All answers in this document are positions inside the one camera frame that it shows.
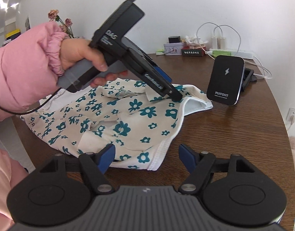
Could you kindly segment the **person's left hand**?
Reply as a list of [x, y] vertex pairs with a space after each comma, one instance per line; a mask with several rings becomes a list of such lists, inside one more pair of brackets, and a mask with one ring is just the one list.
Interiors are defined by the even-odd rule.
[[[89, 47], [90, 40], [85, 39], [63, 39], [59, 48], [60, 67], [66, 73], [66, 70], [73, 67], [77, 62], [86, 59], [92, 62], [92, 65], [100, 72], [108, 70], [103, 54]], [[103, 86], [108, 81], [114, 81], [117, 78], [128, 76], [128, 71], [120, 73], [108, 73], [104, 78], [96, 77], [90, 82], [90, 86], [96, 88]]]

